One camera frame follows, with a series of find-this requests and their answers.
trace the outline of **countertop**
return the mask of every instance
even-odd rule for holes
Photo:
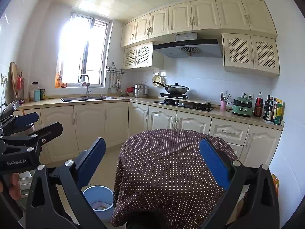
[[[149,105],[149,106],[166,108],[166,109],[171,109],[171,110],[175,110],[175,111],[181,111],[181,112],[186,112],[186,113],[191,113],[191,114],[196,114],[196,115],[209,116],[212,118],[219,118],[219,119],[223,119],[223,120],[246,123],[246,124],[255,125],[255,126],[268,127],[268,128],[281,130],[281,131],[283,130],[283,127],[284,127],[283,121],[282,121],[281,125],[275,125],[275,124],[267,123],[262,118],[257,118],[254,116],[251,116],[249,118],[242,117],[242,116],[234,115],[231,112],[221,111],[220,109],[217,109],[217,108],[214,108],[210,112],[205,112],[205,111],[199,111],[199,110],[194,110],[194,109],[190,109],[190,108],[182,108],[182,107],[175,107],[172,105],[153,103],[153,101],[158,101],[158,100],[162,101],[164,99],[161,99],[161,98],[135,98],[135,97],[131,97],[131,96],[118,97],[117,96],[116,99],[63,102],[60,98],[54,98],[54,99],[41,100],[39,102],[28,102],[28,103],[25,103],[24,105],[21,105],[17,110],[40,109],[40,108],[47,108],[47,107],[73,106],[73,105],[108,103],[108,102],[134,102],[134,103],[140,103],[140,104],[145,104],[145,105]]]

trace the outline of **human hand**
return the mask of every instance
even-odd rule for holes
[[[19,173],[10,175],[11,187],[9,189],[9,194],[14,200],[19,200],[21,198],[21,190],[19,183]],[[3,185],[0,182],[0,193],[3,192]]]

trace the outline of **window frame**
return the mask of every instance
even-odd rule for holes
[[[90,87],[95,87],[95,88],[104,88],[105,87],[105,75],[106,75],[106,60],[107,60],[107,55],[108,55],[108,45],[109,45],[109,39],[110,39],[110,21],[107,21],[105,18],[102,17],[97,17],[97,16],[90,16],[90,15],[85,15],[85,14],[80,14],[77,12],[71,12],[70,13],[70,17],[69,20],[71,20],[71,18],[73,19],[75,16],[80,16],[83,18],[87,18],[89,19],[89,24],[90,24],[90,28],[92,28],[94,26],[94,22],[95,20],[99,20],[102,21],[103,23],[106,24],[106,33],[105,33],[105,38],[104,38],[104,42],[103,42],[103,56],[102,56],[102,61],[101,61],[101,71],[100,71],[100,84],[91,84]],[[82,63],[80,66],[80,70],[79,70],[79,76],[81,74],[83,74],[86,70],[86,64],[87,64],[87,56],[88,56],[88,50],[89,50],[89,41],[87,41],[86,46],[84,47],[84,51],[83,51],[83,55],[82,55]],[[63,74],[63,68],[64,68],[64,64],[61,66],[60,69],[60,74]],[[83,82],[86,80],[86,77],[82,77],[82,80],[80,80],[80,82]],[[83,86],[80,86],[80,82],[79,83],[68,83],[67,87],[68,88],[83,88]]]

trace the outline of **pink cup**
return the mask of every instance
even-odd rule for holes
[[[220,101],[220,110],[226,110],[227,109],[227,102]]]

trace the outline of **blue trash can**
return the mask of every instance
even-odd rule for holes
[[[96,207],[98,202],[110,205],[108,208],[102,210],[92,209],[103,222],[109,222],[111,220],[113,213],[113,192],[111,189],[104,186],[91,186],[85,189],[83,195],[91,207]]]

